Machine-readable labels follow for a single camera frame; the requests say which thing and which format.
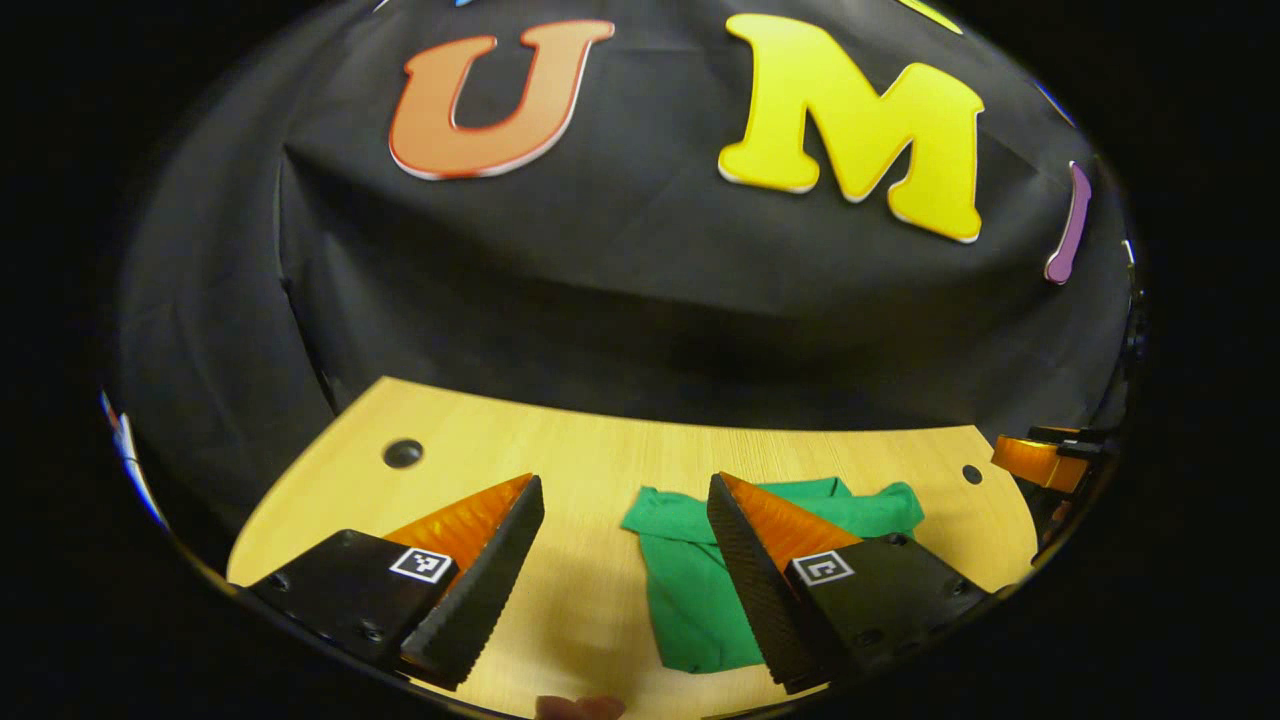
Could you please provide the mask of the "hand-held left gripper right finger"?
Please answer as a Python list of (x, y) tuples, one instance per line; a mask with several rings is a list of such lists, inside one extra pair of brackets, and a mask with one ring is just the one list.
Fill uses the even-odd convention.
[(728, 473), (707, 516), (774, 683), (790, 694), (883, 673), (993, 596), (910, 536), (861, 537)]

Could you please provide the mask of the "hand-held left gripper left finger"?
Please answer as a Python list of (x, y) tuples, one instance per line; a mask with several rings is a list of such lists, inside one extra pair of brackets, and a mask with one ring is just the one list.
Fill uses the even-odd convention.
[(337, 530), (248, 591), (353, 659), (453, 691), (492, 638), (544, 512), (527, 473), (383, 537)]

